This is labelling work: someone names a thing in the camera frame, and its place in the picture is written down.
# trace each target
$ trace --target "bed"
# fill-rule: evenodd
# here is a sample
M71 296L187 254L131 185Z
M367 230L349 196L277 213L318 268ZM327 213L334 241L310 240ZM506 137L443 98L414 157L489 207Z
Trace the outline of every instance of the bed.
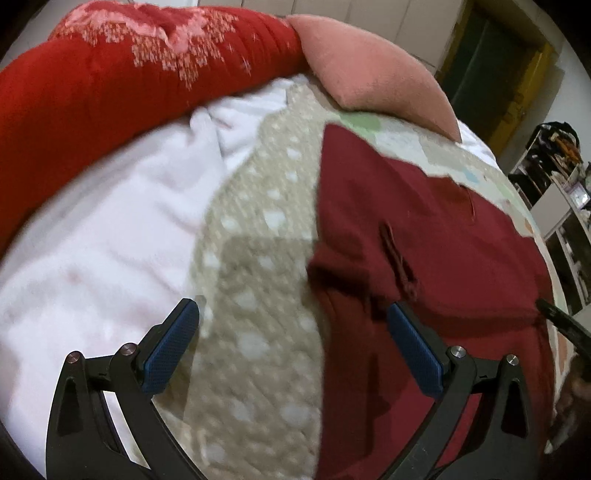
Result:
M167 426L208 478L314 476L329 333L306 264L327 124L428 175L450 176L504 211L535 239L554 302L566 308L529 211L466 125L453 144L393 116L345 112L309 74L277 78L102 158L42 206L4 256L0 415L41 474L67 353L111 354L140 340L180 298L203 295L199 341L154 399ZM275 315L257 320L259 304ZM248 327L236 324L236 305ZM557 394L572 348L549 330ZM143 462L114 396L108 402L126 449Z

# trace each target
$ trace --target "dark red cloth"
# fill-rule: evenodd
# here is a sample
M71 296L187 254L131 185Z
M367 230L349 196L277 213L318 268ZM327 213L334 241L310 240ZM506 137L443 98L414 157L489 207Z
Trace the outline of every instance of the dark red cloth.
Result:
M552 289L533 239L476 193L385 158L336 125L324 132L317 213L309 280L331 322L317 478L375 480L432 405L387 332L385 307L401 299L448 345L518 355L542 447L554 367L534 301ZM459 453L478 400L442 463Z

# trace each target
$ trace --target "drawstring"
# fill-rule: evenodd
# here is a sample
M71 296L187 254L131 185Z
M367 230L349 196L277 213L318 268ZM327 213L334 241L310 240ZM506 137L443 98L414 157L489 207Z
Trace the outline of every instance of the drawstring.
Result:
M413 269L408 265L408 262L406 262L396 249L392 228L387 222L381 222L379 224L379 235L382 239L390 266L394 270L396 279L400 282L400 287L402 287L401 290L406 296L406 300L416 301L420 288L419 281L414 276Z

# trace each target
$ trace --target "blue gripper pad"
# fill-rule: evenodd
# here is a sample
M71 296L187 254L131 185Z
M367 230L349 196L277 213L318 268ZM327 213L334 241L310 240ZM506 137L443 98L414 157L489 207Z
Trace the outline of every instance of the blue gripper pad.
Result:
M145 361L144 393L156 395L164 391L198 325L199 308L194 301L190 301Z
M388 309L387 322L388 331L421 392L438 398L443 393L443 368L435 355L395 303Z

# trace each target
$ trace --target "metal screw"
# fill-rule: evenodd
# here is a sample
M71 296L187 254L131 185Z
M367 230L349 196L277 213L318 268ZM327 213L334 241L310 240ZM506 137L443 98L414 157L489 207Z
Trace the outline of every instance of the metal screw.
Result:
M68 353L66 357L66 362L69 364L75 364L78 360L80 360L81 353L78 350L74 350L73 352Z
M505 357L505 360L507 360L514 367L516 367L517 365L519 365L519 359L517 358L516 355L513 355L512 353L510 353L509 355L507 355Z
M466 356L466 349L459 345L451 347L450 352L456 358L464 358Z
M135 343L126 343L119 349L119 352L121 353L121 355L128 356L134 353L137 347L138 346Z

